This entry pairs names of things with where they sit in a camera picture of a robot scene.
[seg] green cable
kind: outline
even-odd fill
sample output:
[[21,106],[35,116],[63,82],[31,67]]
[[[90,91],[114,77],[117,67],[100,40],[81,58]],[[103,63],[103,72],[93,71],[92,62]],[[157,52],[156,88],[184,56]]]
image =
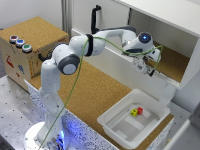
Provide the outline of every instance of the green cable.
[[[159,62],[161,53],[162,53],[162,51],[163,51],[163,46],[160,45],[160,46],[157,46],[157,47],[153,48],[152,50],[149,50],[149,51],[146,51],[146,52],[142,52],[142,53],[130,53],[130,52],[126,52],[126,51],[124,51],[123,49],[119,48],[118,46],[116,46],[116,45],[113,44],[112,42],[108,41],[107,39],[104,39],[104,38],[101,38],[101,37],[94,37],[94,38],[95,38],[95,39],[104,40],[104,41],[110,43],[111,45],[113,45],[114,47],[116,47],[117,49],[119,49],[120,51],[122,51],[122,52],[124,52],[124,53],[126,53],[126,54],[144,55],[144,54],[147,54],[147,53],[149,53],[149,52],[151,52],[151,51],[154,51],[154,50],[157,49],[157,48],[161,48],[160,55],[159,55],[159,57],[158,57],[158,60],[157,60],[157,62],[156,62],[156,65],[155,65],[155,67],[154,67],[155,70],[156,70],[156,68],[157,68],[157,65],[158,65],[158,62]],[[56,117],[55,121],[54,121],[53,124],[51,125],[51,128],[49,129],[47,135],[45,136],[45,138],[44,138],[44,140],[42,141],[42,144],[40,145],[40,147],[39,147],[38,150],[40,150],[40,148],[42,147],[42,145],[43,145],[44,142],[46,141],[46,139],[47,139],[47,137],[48,137],[48,135],[49,135],[51,129],[52,129],[53,126],[55,125],[55,123],[56,123],[56,121],[58,120],[60,114],[61,114],[61,113],[63,112],[63,110],[65,109],[65,107],[66,107],[66,105],[67,105],[67,103],[68,103],[68,101],[69,101],[69,99],[70,99],[70,97],[71,97],[71,95],[72,95],[72,92],[74,91],[74,88],[75,88],[75,86],[76,86],[76,83],[77,83],[77,81],[78,81],[78,78],[79,78],[79,75],[80,75],[80,72],[81,72],[81,67],[82,67],[82,62],[83,62],[83,56],[84,56],[84,51],[85,51],[85,47],[86,47],[86,45],[87,45],[87,42],[88,42],[88,40],[85,42],[85,44],[84,44],[84,46],[83,46],[83,52],[82,52],[82,55],[81,55],[80,67],[79,67],[79,70],[78,70],[78,74],[77,74],[76,80],[75,80],[75,82],[74,82],[74,85],[73,85],[73,87],[72,87],[72,89],[71,89],[71,92],[70,92],[70,94],[69,94],[69,96],[68,96],[68,98],[67,98],[67,101],[65,102],[65,104],[64,104],[64,106],[63,106],[63,108],[62,108],[62,110],[60,111],[60,113],[59,113],[58,116]]]

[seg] white plastic bin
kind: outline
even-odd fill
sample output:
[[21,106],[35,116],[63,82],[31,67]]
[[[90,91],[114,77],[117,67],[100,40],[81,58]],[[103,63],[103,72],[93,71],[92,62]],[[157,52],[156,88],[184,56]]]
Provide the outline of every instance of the white plastic bin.
[[[138,107],[144,109],[142,115],[132,116],[131,110]],[[134,89],[103,113],[97,121],[103,126],[105,133],[122,147],[135,149],[169,113],[169,108],[144,92]]]

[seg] cardboard box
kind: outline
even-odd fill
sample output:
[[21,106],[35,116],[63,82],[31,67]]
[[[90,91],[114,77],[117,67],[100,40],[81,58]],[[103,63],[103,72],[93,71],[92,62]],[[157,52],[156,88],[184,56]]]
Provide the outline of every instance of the cardboard box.
[[[31,53],[23,53],[22,49],[10,44],[9,38],[17,35],[32,46]],[[42,61],[38,54],[46,57],[52,52],[58,42],[69,43],[66,32],[48,23],[40,17],[21,22],[0,31],[0,50],[6,74],[28,91],[27,81],[40,74]]]

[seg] cork surface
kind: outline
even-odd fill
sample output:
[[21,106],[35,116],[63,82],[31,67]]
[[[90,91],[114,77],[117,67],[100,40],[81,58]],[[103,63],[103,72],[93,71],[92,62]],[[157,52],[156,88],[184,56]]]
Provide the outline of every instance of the cork surface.
[[44,19],[35,17],[0,31],[0,37],[7,42],[12,35],[24,39],[36,51],[68,34]]
[[[63,102],[66,101],[69,95],[76,75],[77,73],[71,76],[61,75],[61,88],[58,93]],[[40,76],[37,76],[29,82],[39,89],[41,86],[40,80]],[[105,134],[102,126],[97,122],[97,118],[129,92],[131,92],[131,89],[83,61],[79,80],[66,108],[120,150],[123,150],[121,146]],[[136,150],[147,148],[172,118],[172,115],[165,118]]]
[[[188,57],[164,47],[157,70],[180,83],[189,60]],[[149,61],[147,64],[152,67],[155,66],[155,62],[153,61]]]

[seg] robotic arm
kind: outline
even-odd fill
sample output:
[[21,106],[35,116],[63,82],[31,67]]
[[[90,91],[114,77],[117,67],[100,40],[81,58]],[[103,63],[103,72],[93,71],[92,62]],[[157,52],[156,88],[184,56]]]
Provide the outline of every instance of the robotic arm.
[[[104,39],[114,36],[119,36],[121,38],[123,49],[126,52],[143,53],[155,48],[153,45],[153,39],[149,33],[143,32],[136,36],[136,31],[133,27],[107,29],[99,31],[93,35],[93,37],[101,37]],[[79,57],[82,56],[82,50],[87,40],[88,37],[86,35],[81,35],[73,37],[70,40],[69,45],[66,43],[59,43],[52,53],[52,58],[44,61],[42,64],[42,86],[39,92],[41,101],[47,109],[47,113],[45,116],[45,123],[36,137],[36,140],[39,142],[38,145],[42,143],[54,120],[64,106],[57,93],[60,89],[60,72],[65,75],[71,75],[76,72],[80,63]],[[99,55],[104,50],[106,41],[94,38],[92,44],[92,51],[90,49],[89,52],[88,49],[91,45],[89,42],[87,43],[84,55]],[[132,63],[133,67],[144,74],[151,73],[151,68],[146,65],[146,61],[148,59],[157,61],[159,55],[160,51],[158,49],[155,49],[154,51],[144,55],[128,54],[128,56],[134,57]],[[46,142],[43,144],[44,147],[50,147],[49,143],[52,143],[52,141],[55,143],[56,139],[61,137],[63,132],[61,116],[64,113],[65,112],[60,115],[58,121],[54,125],[54,128],[50,131]]]

